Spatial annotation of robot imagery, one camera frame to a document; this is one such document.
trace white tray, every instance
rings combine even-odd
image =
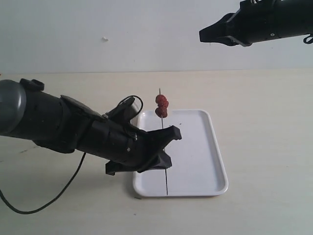
[[[135,191],[144,197],[216,196],[226,192],[228,180],[209,114],[173,110],[163,122],[164,128],[178,127],[182,136],[165,148],[173,166],[167,169],[167,178],[165,170],[135,172]],[[146,131],[161,129],[161,119],[154,111],[145,111],[137,125]]]

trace robotic arm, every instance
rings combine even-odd
[[[242,45],[310,34],[313,43],[312,0],[245,0],[236,13],[228,13],[200,31],[203,43]]]
[[[172,166],[163,149],[181,139],[180,130],[171,126],[146,132],[131,125],[130,120],[141,111],[132,107],[138,96],[129,96],[100,115],[68,96],[57,98],[43,90],[44,84],[37,80],[0,81],[1,136],[32,140],[59,153],[77,149],[109,159],[109,175]]]

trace white wall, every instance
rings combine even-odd
[[[198,31],[237,11],[239,2],[2,0],[0,72],[312,67],[313,46],[303,37],[249,48],[200,43]]]

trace tray rim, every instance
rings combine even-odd
[[[215,130],[214,130],[214,127],[213,127],[213,123],[212,123],[212,119],[211,119],[211,116],[210,114],[206,111],[206,110],[203,110],[203,109],[173,109],[172,111],[195,111],[195,112],[202,112],[204,113],[207,118],[208,118],[208,121],[209,121],[209,124],[210,124],[210,128],[211,128],[211,132],[212,132],[212,136],[213,136],[213,140],[214,140],[214,144],[216,146],[216,150],[217,150],[217,155],[218,155],[218,159],[220,161],[220,165],[221,165],[221,169],[222,169],[222,173],[223,173],[223,177],[224,177],[224,181],[225,181],[225,186],[219,190],[219,191],[216,191],[215,193],[210,193],[210,194],[207,194],[207,195],[199,195],[199,196],[188,196],[188,195],[184,195],[184,196],[171,196],[171,195],[165,195],[165,196],[150,196],[150,195],[146,195],[145,193],[143,193],[136,185],[136,179],[138,178],[138,175],[139,173],[137,172],[134,172],[133,173],[133,188],[135,190],[135,192],[142,196],[142,197],[211,197],[211,196],[219,196],[223,193],[225,193],[227,190],[228,190],[228,187],[229,187],[229,182],[228,182],[228,178],[227,178],[227,174],[226,174],[226,170],[225,170],[225,166],[224,166],[224,162],[223,162],[223,159],[222,159],[222,155],[221,155],[221,151],[220,151],[220,148],[219,148],[219,145],[218,145],[218,142],[217,142],[217,138],[216,138],[216,135],[215,135]],[[145,111],[142,111],[139,116],[138,116],[138,119],[137,119],[137,127],[140,128],[140,125],[142,123],[141,121],[141,117],[144,113],[146,112],[154,112],[153,110],[145,110]]]

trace table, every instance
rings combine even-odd
[[[105,175],[87,155],[72,185],[44,211],[15,214],[0,202],[0,234],[15,235],[311,235],[313,217],[313,70],[11,74],[38,79],[104,113],[130,94],[154,109],[158,88],[172,109],[211,115],[229,179],[212,198],[136,199],[132,175]],[[0,188],[20,210],[51,200],[82,155],[0,138]]]

